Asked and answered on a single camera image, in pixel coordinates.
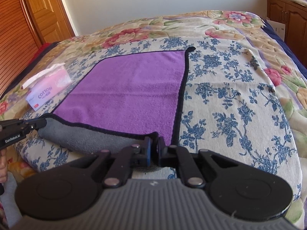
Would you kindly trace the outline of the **person's left hand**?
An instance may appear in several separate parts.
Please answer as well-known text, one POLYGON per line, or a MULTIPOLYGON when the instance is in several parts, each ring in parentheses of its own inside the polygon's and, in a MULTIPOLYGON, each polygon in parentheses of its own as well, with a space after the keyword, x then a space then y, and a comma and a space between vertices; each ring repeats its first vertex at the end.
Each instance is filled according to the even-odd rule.
POLYGON ((7 181, 7 172, 7 149, 2 149, 0 159, 0 183, 5 183, 7 181))

